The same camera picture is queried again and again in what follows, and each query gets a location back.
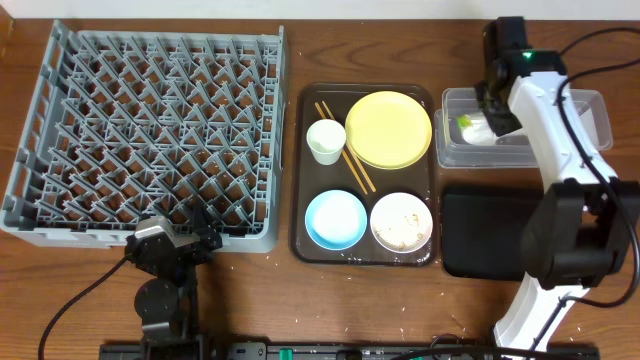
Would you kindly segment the green yellow snack wrapper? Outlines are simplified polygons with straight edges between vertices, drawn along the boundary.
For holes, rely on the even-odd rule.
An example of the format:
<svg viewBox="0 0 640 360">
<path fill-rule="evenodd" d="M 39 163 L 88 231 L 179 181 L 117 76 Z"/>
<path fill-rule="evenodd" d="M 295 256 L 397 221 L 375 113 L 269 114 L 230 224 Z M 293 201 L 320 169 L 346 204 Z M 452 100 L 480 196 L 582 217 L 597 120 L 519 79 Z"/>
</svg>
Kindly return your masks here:
<svg viewBox="0 0 640 360">
<path fill-rule="evenodd" d="M 473 126 L 472 120 L 469 115 L 462 115 L 456 118 L 458 127 L 461 130 L 471 128 Z"/>
</svg>

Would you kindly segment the white napkin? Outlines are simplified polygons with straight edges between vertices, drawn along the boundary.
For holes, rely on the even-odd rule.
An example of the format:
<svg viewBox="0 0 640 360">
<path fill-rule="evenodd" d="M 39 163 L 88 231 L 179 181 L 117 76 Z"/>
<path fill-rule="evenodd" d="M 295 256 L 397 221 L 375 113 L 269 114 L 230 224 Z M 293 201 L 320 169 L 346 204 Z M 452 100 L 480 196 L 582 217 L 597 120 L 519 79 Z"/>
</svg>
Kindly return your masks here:
<svg viewBox="0 0 640 360">
<path fill-rule="evenodd" d="M 463 140 L 474 146 L 492 146 L 499 137 L 493 132 L 489 126 L 489 122 L 482 112 L 475 112 L 469 115 L 473 126 L 468 129 L 461 130 L 460 133 Z"/>
</svg>

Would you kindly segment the yellow plastic plate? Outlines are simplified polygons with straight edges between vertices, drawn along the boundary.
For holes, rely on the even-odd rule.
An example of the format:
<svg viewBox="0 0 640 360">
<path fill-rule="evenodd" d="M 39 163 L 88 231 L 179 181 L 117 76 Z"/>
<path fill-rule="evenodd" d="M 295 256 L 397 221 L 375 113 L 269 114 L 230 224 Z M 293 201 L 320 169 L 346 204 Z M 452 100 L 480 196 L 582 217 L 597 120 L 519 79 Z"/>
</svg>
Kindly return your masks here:
<svg viewBox="0 0 640 360">
<path fill-rule="evenodd" d="M 432 122 L 420 102 L 395 91 L 358 100 L 345 120 L 346 141 L 360 161 L 397 170 L 420 160 L 432 141 Z"/>
</svg>

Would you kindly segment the white paper cup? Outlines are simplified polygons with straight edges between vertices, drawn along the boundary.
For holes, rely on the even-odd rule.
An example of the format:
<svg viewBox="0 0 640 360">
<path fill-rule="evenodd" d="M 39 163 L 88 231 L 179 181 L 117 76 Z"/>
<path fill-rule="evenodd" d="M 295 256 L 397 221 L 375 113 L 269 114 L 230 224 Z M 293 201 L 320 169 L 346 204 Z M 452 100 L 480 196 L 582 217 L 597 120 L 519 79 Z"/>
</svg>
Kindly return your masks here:
<svg viewBox="0 0 640 360">
<path fill-rule="evenodd" d="M 346 143 L 346 131 L 336 120 L 317 120 L 307 130 L 306 142 L 319 164 L 332 165 L 341 156 Z"/>
</svg>

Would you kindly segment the white bowl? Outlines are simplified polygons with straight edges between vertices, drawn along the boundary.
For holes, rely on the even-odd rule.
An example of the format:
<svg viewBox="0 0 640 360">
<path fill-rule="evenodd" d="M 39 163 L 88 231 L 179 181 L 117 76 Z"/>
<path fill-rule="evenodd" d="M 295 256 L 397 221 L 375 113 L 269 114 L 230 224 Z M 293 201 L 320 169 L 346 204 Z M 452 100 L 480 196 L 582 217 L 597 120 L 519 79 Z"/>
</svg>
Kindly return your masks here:
<svg viewBox="0 0 640 360">
<path fill-rule="evenodd" d="M 430 209 L 419 197 L 395 192 L 383 196 L 374 205 L 369 226 L 382 247 L 407 254 L 421 249 L 431 239 L 434 220 Z"/>
</svg>

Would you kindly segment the rice and food scraps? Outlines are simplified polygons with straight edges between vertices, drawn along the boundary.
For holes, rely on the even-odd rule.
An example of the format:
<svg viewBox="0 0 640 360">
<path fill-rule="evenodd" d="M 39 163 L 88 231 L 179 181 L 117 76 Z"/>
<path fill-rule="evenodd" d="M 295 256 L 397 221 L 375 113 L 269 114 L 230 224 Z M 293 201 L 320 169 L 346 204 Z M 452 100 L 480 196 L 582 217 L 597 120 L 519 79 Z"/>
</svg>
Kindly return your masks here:
<svg viewBox="0 0 640 360">
<path fill-rule="evenodd" d="M 383 245 L 397 251 L 408 251 L 424 238 L 420 216 L 415 213 L 379 220 L 373 230 Z"/>
</svg>

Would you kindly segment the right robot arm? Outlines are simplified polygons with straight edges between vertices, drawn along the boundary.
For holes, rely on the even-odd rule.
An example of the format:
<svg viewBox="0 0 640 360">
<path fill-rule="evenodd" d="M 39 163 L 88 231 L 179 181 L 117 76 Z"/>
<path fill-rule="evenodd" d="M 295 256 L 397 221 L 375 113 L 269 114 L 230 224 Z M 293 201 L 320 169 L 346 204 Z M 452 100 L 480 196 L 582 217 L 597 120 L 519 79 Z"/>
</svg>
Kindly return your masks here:
<svg viewBox="0 0 640 360">
<path fill-rule="evenodd" d="M 637 274 L 615 300 L 586 295 L 620 270 L 628 251 L 639 251 L 639 184 L 620 180 L 591 142 L 558 52 L 511 45 L 486 51 L 484 62 L 478 92 L 489 127 L 526 133 L 544 185 L 522 234 L 524 277 L 494 339 L 542 351 L 573 304 L 613 308 L 633 296 Z"/>
</svg>

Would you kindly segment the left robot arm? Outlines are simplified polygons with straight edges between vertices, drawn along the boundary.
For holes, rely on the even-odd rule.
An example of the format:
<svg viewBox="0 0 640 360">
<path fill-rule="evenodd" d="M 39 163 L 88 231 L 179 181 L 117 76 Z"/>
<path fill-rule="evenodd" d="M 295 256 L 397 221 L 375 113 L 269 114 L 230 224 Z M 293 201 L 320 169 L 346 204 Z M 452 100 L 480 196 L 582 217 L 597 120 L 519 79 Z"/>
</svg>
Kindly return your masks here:
<svg viewBox="0 0 640 360">
<path fill-rule="evenodd" d="M 202 205 L 194 208 L 191 223 L 191 232 L 180 235 L 167 218 L 147 217 L 127 237 L 127 260 L 152 276 L 134 299 L 143 360 L 216 357 L 213 339 L 199 326 L 196 267 L 212 261 L 222 239 Z"/>
</svg>

